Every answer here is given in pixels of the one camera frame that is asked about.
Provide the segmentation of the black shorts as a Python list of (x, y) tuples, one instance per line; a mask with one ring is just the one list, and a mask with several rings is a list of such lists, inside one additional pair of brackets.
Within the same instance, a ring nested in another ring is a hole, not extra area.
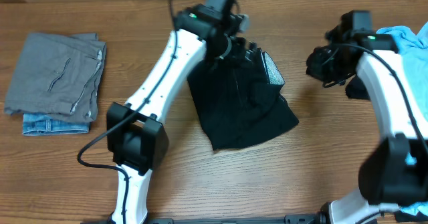
[(187, 81), (213, 150), (261, 144), (299, 123), (280, 94), (284, 78), (262, 49), (256, 50), (249, 64), (200, 63)]

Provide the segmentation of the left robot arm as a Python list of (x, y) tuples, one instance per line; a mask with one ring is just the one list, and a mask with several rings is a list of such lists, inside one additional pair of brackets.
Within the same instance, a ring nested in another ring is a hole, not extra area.
[(169, 146), (168, 111), (188, 75), (202, 63), (211, 67), (237, 57), (249, 25), (233, 13), (236, 0), (205, 0), (172, 14), (168, 43), (147, 79), (125, 104), (113, 103), (107, 117), (107, 145), (118, 171), (116, 208), (109, 223), (144, 223), (150, 178)]

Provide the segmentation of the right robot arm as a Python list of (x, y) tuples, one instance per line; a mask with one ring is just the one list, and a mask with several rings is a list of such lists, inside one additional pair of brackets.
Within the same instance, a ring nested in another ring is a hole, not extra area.
[(345, 85), (349, 98), (370, 100), (380, 142), (358, 172), (357, 188), (325, 204), (317, 223), (427, 220), (427, 119), (393, 36), (372, 29), (368, 11), (345, 13), (308, 57), (306, 72), (325, 88)]

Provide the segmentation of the black garment under shirt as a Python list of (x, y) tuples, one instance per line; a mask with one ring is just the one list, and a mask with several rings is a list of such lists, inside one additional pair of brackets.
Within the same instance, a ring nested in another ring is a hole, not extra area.
[(368, 100), (370, 101), (367, 89), (362, 80), (355, 76), (345, 87), (345, 94), (349, 99)]

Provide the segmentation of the light blue shirt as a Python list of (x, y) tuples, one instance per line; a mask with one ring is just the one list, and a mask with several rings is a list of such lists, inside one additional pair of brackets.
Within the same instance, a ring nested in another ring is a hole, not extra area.
[[(417, 34), (406, 26), (384, 27), (377, 33), (391, 35), (399, 49), (399, 58), (388, 55), (385, 61), (398, 75), (418, 129), (427, 138), (427, 25)], [(377, 98), (383, 121), (381, 132), (416, 137), (397, 82), (387, 69), (382, 68), (381, 74), (383, 94)]]

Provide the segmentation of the folded grey shorts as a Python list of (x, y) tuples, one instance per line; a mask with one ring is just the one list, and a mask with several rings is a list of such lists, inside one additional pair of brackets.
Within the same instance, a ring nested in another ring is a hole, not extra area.
[(96, 33), (30, 33), (5, 98), (7, 114), (40, 113), (65, 122), (96, 120), (106, 43)]

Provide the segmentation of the folded blue jeans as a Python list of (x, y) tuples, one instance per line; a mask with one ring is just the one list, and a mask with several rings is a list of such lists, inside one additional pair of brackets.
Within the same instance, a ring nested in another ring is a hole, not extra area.
[(56, 120), (45, 114), (23, 115), (22, 134), (24, 136), (47, 136), (63, 134), (87, 134), (90, 123), (75, 123)]

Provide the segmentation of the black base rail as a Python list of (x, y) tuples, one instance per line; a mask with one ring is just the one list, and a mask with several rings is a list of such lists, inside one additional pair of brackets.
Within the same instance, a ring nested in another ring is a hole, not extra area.
[(324, 213), (293, 214), (284, 217), (238, 218), (238, 219), (186, 219), (171, 218), (147, 219), (143, 224), (328, 224)]

